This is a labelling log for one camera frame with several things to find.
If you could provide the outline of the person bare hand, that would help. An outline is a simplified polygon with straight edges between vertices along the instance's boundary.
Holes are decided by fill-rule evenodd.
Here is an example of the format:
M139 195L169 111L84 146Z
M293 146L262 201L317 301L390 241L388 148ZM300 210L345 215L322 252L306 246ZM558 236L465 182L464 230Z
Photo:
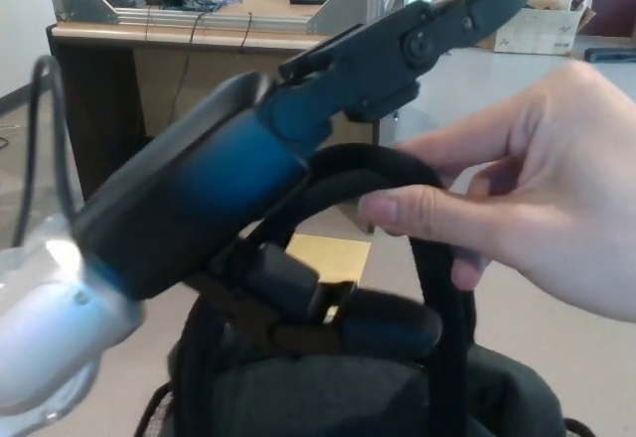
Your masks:
M359 203L389 234L453 245L457 288L497 261L564 303L634 321L635 104L598 69L570 61L400 148L447 182L476 168L462 194L414 185Z

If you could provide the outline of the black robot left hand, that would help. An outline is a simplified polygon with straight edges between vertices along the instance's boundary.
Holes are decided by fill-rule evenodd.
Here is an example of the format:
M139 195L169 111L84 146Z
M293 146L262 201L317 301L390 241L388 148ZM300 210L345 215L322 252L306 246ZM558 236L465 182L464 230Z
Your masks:
M492 35L528 1L415 1L320 42L277 75L221 83L72 219L70 349L95 360L142 324L146 300L185 283L275 355L463 359L465 299L450 281L449 245L410 244L422 304L324 283L286 246L301 222L340 202L440 187L428 165L397 150L329 145L333 119L384 119L417 97L444 54Z

